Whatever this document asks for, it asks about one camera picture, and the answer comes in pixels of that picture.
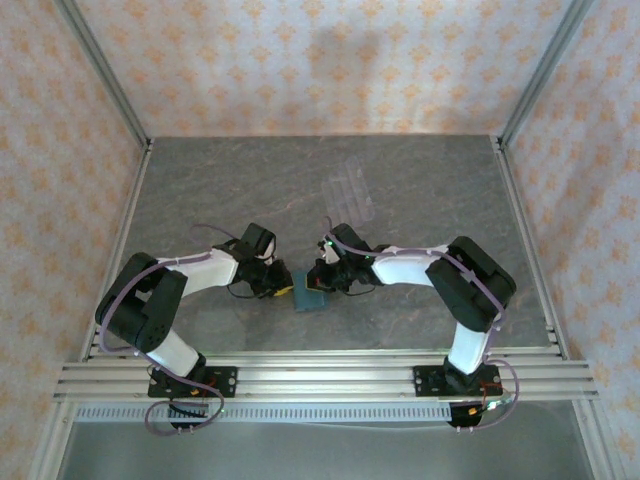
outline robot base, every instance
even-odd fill
[[[456,375],[444,365],[413,367],[416,397],[495,397],[502,395],[500,371],[495,365],[480,364],[471,375]]]
[[[206,366],[198,372],[197,381],[218,389],[225,398],[233,398],[236,396],[237,380],[237,367]],[[195,389],[189,385],[185,385],[155,369],[151,373],[147,395],[150,398],[169,399],[215,397],[213,393],[207,390]]]

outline black mounting plate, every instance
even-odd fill
[[[207,365],[204,367],[204,374],[200,377],[200,383],[211,384],[213,388],[220,391],[224,398],[233,398],[236,396],[236,387],[238,383],[237,367],[214,367]],[[207,398],[215,397],[215,395],[207,390],[199,390],[192,394],[194,388],[179,382],[172,377],[162,373],[159,370],[153,370],[151,380],[149,381],[149,390],[147,395],[149,398]]]
[[[500,371],[495,365],[481,364],[469,383],[466,391],[460,391],[452,386],[445,377],[442,365],[418,365],[413,367],[413,386],[416,397],[480,397],[485,393],[487,397],[502,395],[502,387],[485,384],[500,384]]]

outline gray floor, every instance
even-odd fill
[[[375,136],[156,141],[127,259],[137,251],[199,251],[190,225],[240,235],[256,222],[278,236],[291,270],[308,270],[332,210],[322,183],[358,157],[374,218],[357,228],[372,246],[427,247],[473,238],[518,284],[501,346],[547,345],[545,323],[488,137]],[[209,236],[209,243],[224,240]],[[183,300],[176,330],[203,352],[445,348],[455,322],[432,289],[391,286],[357,298],[333,294],[323,311],[296,313],[293,295],[239,300],[210,289]]]
[[[142,424],[76,423],[58,478],[593,478],[571,402],[523,402],[507,421],[473,435],[448,425],[393,426],[216,423],[159,438]]]

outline wall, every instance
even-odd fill
[[[571,348],[640,478],[640,3],[598,1],[512,159]]]
[[[569,0],[79,0],[152,136],[494,133]]]
[[[140,152],[51,0],[0,2],[0,478],[77,358]]]

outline blue block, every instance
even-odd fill
[[[329,304],[329,295],[318,290],[309,290],[307,288],[307,272],[295,271],[293,277],[293,301],[296,312],[308,312],[309,310],[318,310],[326,308]]]

